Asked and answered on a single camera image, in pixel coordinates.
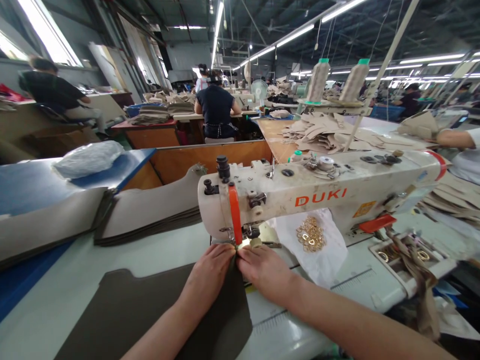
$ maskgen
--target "red fabric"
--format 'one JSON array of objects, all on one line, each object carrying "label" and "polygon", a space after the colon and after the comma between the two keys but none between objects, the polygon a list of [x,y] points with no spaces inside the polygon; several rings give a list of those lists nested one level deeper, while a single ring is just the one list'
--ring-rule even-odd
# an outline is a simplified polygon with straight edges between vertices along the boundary
[{"label": "red fabric", "polygon": [[0,93],[7,94],[8,96],[7,100],[10,100],[16,103],[20,103],[22,101],[28,100],[25,96],[22,96],[18,92],[13,91],[11,88],[9,88],[3,83],[0,83]]}]

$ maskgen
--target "person's hair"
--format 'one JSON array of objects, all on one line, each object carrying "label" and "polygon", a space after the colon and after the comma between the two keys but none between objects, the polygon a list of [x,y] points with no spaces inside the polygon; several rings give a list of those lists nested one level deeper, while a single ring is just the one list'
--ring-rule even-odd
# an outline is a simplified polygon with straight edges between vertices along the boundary
[{"label": "person's hair", "polygon": [[418,89],[420,89],[420,85],[414,82],[413,84],[408,85],[405,90],[417,91]]},{"label": "person's hair", "polygon": [[200,75],[208,75],[209,71],[207,69],[206,64],[198,64],[198,71],[200,71]]},{"label": "person's hair", "polygon": [[59,68],[57,67],[57,65],[55,65],[52,61],[45,59],[43,57],[31,56],[30,59],[28,60],[28,63],[35,70],[40,70],[40,71],[53,70],[56,73],[59,72]]}]

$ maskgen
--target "metal ring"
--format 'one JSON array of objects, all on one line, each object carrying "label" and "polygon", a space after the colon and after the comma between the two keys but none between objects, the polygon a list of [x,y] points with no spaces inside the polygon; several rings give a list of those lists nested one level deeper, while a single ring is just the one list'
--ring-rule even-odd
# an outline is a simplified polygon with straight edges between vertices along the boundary
[{"label": "metal ring", "polygon": [[430,260],[430,255],[428,255],[425,251],[423,250],[418,250],[416,252],[416,254],[418,255],[418,258],[422,261],[428,261]]},{"label": "metal ring", "polygon": [[384,253],[383,251],[379,251],[379,252],[377,252],[377,254],[381,257],[381,259],[382,259],[384,262],[386,262],[386,263],[389,262],[390,258],[389,258],[389,256],[388,256],[386,253]]}]

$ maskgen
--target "blue crate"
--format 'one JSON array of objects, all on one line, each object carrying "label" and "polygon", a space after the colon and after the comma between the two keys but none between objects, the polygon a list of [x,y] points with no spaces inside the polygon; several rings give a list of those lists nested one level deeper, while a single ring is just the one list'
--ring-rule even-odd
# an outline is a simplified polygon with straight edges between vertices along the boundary
[{"label": "blue crate", "polygon": [[400,114],[404,112],[405,108],[403,106],[374,106],[370,118],[387,120],[387,109],[388,109],[388,121],[397,121]]},{"label": "blue crate", "polygon": [[140,108],[142,106],[146,106],[146,105],[148,105],[148,106],[164,106],[164,104],[157,104],[157,103],[141,103],[141,104],[137,104],[137,105],[127,106],[125,108],[125,111],[126,111],[129,118],[134,118],[138,114],[140,114]]}]

